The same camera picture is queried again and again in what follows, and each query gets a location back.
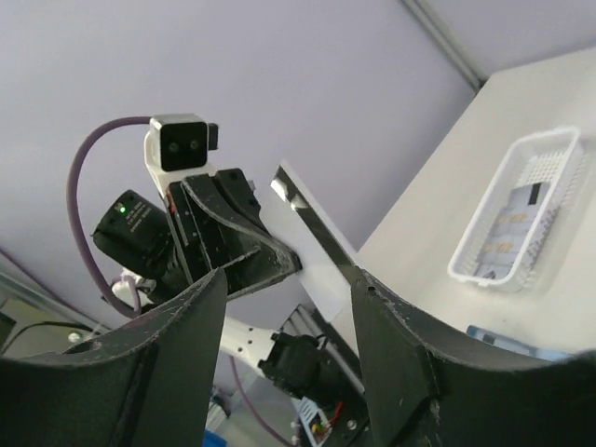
white camera housing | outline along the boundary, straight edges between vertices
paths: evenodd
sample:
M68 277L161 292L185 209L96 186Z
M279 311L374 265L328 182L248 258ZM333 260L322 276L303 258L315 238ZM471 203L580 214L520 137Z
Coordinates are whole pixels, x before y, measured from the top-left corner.
M212 176L217 172L207 161L209 136L210 126L194 114L151 118L144 139L145 166L162 197L166 196L170 183L180 182L191 175Z

blue object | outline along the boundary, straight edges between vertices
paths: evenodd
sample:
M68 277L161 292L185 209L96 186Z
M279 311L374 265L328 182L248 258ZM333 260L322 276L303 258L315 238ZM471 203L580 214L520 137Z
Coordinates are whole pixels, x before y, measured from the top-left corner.
M485 329L479 328L477 326L468 326L467 334L470 337L474 337L477 340L488 343L489 345L500 347L501 349L506 349L507 351L517 352L518 354L522 354L524 356L535 357L537 359L558 361L572 357L571 354L567 354L566 352L526 345L525 343L518 342L517 340L513 340L503 335L499 335L498 333L486 331Z
M205 430L205 436L203 437L203 447L225 447L226 445L226 440L223 440L215 433Z

white plastic basket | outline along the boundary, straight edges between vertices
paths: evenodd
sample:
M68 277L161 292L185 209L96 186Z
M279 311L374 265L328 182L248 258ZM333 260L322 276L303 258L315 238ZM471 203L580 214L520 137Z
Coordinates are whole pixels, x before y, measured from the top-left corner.
M574 179L582 156L580 130L574 127L538 132L514 142L496 171L480 205L449 262L449 276L499 291L518 291L532 271L553 219ZM504 278L478 277L479 257L502 209L515 188L549 183L519 252Z

screw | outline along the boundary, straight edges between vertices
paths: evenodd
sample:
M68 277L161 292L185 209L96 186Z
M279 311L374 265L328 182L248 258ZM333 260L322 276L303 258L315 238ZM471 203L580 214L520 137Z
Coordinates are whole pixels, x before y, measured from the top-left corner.
M68 341L71 343L78 343L83 339L83 335L79 332L71 332L68 334Z

white wall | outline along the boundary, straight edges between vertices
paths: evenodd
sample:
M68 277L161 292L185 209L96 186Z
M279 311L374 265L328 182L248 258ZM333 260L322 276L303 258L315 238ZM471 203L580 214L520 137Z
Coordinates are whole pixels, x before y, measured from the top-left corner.
M592 0L425 0L485 74L596 46Z
M5 2L0 29L0 244L108 324L122 318L79 260L64 198L75 148L102 122L217 122L217 166L264 187L286 156L359 246L472 97L397 0ZM120 130L88 158L89 233L123 190L156 197L143 134ZM277 327L303 297L290 281L229 310Z

